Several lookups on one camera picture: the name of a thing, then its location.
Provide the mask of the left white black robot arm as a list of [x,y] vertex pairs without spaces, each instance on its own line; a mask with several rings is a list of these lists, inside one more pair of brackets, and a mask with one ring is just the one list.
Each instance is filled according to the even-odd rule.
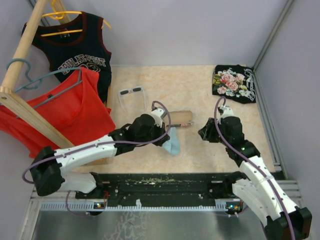
[[38,196],[51,195],[59,190],[76,191],[97,199],[104,186],[97,173],[77,173],[73,169],[102,158],[133,151],[148,144],[162,146],[170,140],[165,123],[154,116],[142,114],[109,134],[75,147],[53,150],[46,146],[32,162],[30,173]]

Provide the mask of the yellow clothes hanger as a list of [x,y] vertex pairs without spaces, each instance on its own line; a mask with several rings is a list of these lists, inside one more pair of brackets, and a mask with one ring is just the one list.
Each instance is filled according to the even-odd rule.
[[[61,25],[69,23],[71,21],[69,15],[81,15],[82,11],[68,11],[65,8],[65,5],[63,4],[62,0],[49,0],[52,12],[50,13],[44,13],[42,15],[42,18],[51,18],[53,20],[58,21]],[[76,29],[76,30],[66,30],[66,31],[58,31],[55,33],[46,33],[43,34],[42,37],[51,37],[51,36],[57,36],[57,35],[67,35],[67,34],[73,34],[73,33],[80,33],[82,32],[82,29]]]

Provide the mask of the white frame sunglasses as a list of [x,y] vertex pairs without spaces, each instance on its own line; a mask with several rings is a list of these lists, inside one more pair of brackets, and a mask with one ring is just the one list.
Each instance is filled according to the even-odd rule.
[[135,86],[133,88],[127,88],[127,89],[122,89],[118,92],[118,100],[119,100],[119,103],[120,103],[120,106],[122,108],[122,110],[127,114],[128,111],[127,111],[127,108],[125,106],[125,103],[124,103],[124,96],[127,96],[127,95],[130,95],[130,94],[133,94],[133,93],[142,93],[142,96],[143,96],[143,109],[146,110],[147,109],[147,96],[146,96],[146,92],[143,88],[143,86]]

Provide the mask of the navy basketball tank top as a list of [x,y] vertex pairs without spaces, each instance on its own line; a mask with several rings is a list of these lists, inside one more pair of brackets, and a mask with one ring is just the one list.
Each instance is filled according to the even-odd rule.
[[39,26],[32,45],[45,54],[51,72],[77,67],[97,72],[97,92],[105,103],[112,82],[112,53],[103,42],[103,24],[102,17],[82,11],[68,23]]

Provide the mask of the black floral folded shirt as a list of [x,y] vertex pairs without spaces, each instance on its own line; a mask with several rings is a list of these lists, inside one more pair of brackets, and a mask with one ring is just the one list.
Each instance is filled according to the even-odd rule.
[[241,65],[216,65],[212,74],[212,94],[241,104],[256,102],[254,72]]

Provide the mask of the blue grey clothes hanger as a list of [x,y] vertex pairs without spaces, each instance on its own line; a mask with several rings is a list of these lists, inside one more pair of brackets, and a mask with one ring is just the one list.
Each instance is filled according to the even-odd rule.
[[67,91],[71,90],[72,88],[78,86],[79,84],[82,83],[82,69],[80,67],[67,67],[65,69],[59,69],[59,70],[55,70],[55,71],[51,71],[47,74],[44,74],[38,78],[35,78],[35,79],[31,79],[30,76],[29,76],[29,72],[31,70],[31,64],[25,60],[25,59],[22,59],[22,58],[13,58],[11,61],[9,61],[6,65],[6,70],[9,69],[9,67],[13,64],[13,63],[16,63],[16,62],[22,62],[23,64],[26,64],[27,65],[27,70],[25,71],[24,75],[25,77],[27,78],[28,80],[28,83],[16,88],[14,90],[15,93],[21,91],[21,90],[36,90],[38,87],[40,87],[43,83],[43,79],[47,78],[47,77],[50,77],[50,76],[53,76],[55,74],[58,74],[58,73],[62,73],[62,72],[66,72],[67,70],[69,71],[78,71],[78,77],[77,77],[77,81],[76,83],[74,83],[73,85],[65,88],[64,90],[58,92],[57,94],[50,94],[46,100],[40,102],[39,104],[33,106],[32,108],[35,110],[37,108],[39,108],[40,106],[56,99],[57,97],[61,96],[62,94],[66,93]]

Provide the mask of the light blue cleaning cloth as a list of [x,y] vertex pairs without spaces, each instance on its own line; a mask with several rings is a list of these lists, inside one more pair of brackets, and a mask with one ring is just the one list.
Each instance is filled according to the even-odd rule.
[[176,156],[180,153],[181,146],[177,135],[177,129],[172,127],[169,131],[170,139],[163,143],[162,148],[169,154]]

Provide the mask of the newspaper print glasses case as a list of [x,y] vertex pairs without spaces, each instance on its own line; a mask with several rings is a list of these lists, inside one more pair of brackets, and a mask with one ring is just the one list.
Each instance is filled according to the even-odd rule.
[[193,113],[190,110],[171,111],[169,115],[171,127],[189,127],[194,124]]

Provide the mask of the red tank top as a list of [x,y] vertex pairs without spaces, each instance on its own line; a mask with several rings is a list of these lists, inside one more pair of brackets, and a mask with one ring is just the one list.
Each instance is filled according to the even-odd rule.
[[[63,83],[28,101],[36,111],[75,146],[101,138],[116,128],[110,112],[98,96],[99,74],[87,68],[75,70]],[[20,141],[35,158],[40,150],[58,146],[11,112],[0,107],[0,129]]]

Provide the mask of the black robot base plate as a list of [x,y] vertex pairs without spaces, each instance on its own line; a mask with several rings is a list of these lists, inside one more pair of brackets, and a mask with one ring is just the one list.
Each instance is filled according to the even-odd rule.
[[106,200],[108,207],[216,207],[241,211],[244,202],[226,184],[230,173],[110,173],[90,193],[76,191],[77,200]]

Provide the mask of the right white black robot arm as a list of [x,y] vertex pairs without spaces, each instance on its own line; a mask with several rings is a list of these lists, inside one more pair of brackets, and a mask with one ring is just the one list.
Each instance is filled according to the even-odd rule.
[[310,236],[311,212],[299,207],[280,187],[256,146],[245,138],[239,117],[210,117],[198,134],[204,141],[223,144],[239,167],[224,179],[223,192],[244,201],[259,218],[268,240],[305,240]]

